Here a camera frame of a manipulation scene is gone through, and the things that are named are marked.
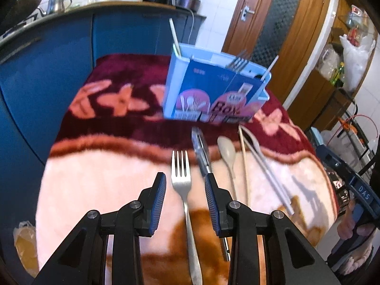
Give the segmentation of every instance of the red cable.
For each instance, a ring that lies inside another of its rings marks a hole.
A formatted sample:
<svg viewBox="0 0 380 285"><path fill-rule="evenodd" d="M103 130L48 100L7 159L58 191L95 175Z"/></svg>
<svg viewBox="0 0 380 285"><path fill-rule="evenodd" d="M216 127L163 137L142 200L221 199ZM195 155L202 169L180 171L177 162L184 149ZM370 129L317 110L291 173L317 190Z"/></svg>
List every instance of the red cable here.
<svg viewBox="0 0 380 285"><path fill-rule="evenodd" d="M379 130L377 129L377 126L376 126L375 122L374 122L370 117L368 117L368 116L366 116L366 115L357 114L357 115L353 115L352 117L349 117L347 120L345 120L343 123L341 123L341 126L340 126L340 127L338 128L338 130L334 133L334 135L332 135L331 139L328 141L328 143L327 143L326 146L329 145L329 143L332 141L332 139L335 137L335 135L341 130L341 128L343 128L343 124L346 123L346 122L348 122L348 121L350 121L350 120L352 120L352 119L355 118L355 117L365 117L365 118L368 118L369 120L371 120L371 122L374 124L374 126L375 126L375 128L376 128L376 133L377 133L377 135L376 135L376 139L379 137Z"/></svg>

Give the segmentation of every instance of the metal teapot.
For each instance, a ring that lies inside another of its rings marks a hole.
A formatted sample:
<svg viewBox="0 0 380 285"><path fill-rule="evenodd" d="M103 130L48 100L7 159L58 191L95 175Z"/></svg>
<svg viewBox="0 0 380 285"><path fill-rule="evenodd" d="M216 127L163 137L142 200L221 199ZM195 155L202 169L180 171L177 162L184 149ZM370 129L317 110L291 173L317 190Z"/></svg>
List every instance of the metal teapot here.
<svg viewBox="0 0 380 285"><path fill-rule="evenodd" d="M70 7L70 5L73 3L73 0L69 0L70 4L67 7ZM42 10L42 8L38 7L39 12L41 13L42 17L45 17L46 15L54 14L54 13L64 13L65 12L65 5L63 4L64 0L49 0L47 3L47 9L46 12Z"/></svg>

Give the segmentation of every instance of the screw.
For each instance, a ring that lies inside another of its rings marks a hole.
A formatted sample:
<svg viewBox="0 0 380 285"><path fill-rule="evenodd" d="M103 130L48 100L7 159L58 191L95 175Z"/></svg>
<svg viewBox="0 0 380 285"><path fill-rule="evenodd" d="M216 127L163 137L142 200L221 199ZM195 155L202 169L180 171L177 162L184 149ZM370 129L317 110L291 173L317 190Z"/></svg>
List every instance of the screw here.
<svg viewBox="0 0 380 285"><path fill-rule="evenodd" d="M141 203L138 201L138 200L134 200L132 201L129 206L132 208L132 209L137 209L137 208L140 208L141 207Z"/></svg>
<svg viewBox="0 0 380 285"><path fill-rule="evenodd" d="M276 218L276 219L281 219L284 217L284 213L280 210L276 210L273 212L273 216Z"/></svg>
<svg viewBox="0 0 380 285"><path fill-rule="evenodd" d="M229 203L229 206L232 208L232 209L239 209L240 208L240 203L238 201L232 201Z"/></svg>
<svg viewBox="0 0 380 285"><path fill-rule="evenodd" d="M95 210L91 210L87 213L87 217L89 219L94 219L98 216L98 211L95 211Z"/></svg>

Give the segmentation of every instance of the human hand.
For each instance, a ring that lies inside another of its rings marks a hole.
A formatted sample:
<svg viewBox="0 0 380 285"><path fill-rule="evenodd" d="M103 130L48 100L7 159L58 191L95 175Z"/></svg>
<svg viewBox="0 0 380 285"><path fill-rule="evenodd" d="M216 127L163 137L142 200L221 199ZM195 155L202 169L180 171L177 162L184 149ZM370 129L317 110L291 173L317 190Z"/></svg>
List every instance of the human hand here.
<svg viewBox="0 0 380 285"><path fill-rule="evenodd" d="M337 228L338 235L343 240L350 239L353 235L353 229L355 228L355 225L356 225L354 218L352 217L352 211L354 210L354 208L355 208L355 200L352 199L350 203L348 204L343 220L338 225L338 228ZM358 235L365 237L371 234L374 228L375 228L374 224L364 224L364 225L359 226L356 229L356 232Z"/></svg>

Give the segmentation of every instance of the blanket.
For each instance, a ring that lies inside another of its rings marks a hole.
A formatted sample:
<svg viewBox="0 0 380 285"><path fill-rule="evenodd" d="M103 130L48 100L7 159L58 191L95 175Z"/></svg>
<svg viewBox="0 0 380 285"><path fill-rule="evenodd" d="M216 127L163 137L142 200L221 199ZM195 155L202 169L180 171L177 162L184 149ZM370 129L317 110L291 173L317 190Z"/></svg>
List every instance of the blanket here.
<svg viewBox="0 0 380 285"><path fill-rule="evenodd" d="M150 187L160 171L168 181L160 223L152 238L140 239L145 284L190 285L184 209L170 181L172 151L187 150L192 180L189 210L203 283L227 284L229 263L223 260L220 241L212 229L204 182L191 143L193 126L202 130L208 143L219 187L232 190L227 166L217 147L217 138L226 136L237 150L237 199L258 212L286 212L248 152L247 196L236 124L163 118L169 61L170 57L165 56L108 55L98 59L78 91L63 118L41 182L36 214L40 269L87 211L119 210L136 200L142 189ZM315 246L336 219L334 192L306 136L292 123L276 97L268 93L270 100L245 126L257 137L291 198L295 211L291 220ZM260 277L264 282L265 260L262 247L260 250ZM112 239L107 257L109 284L111 258Z"/></svg>

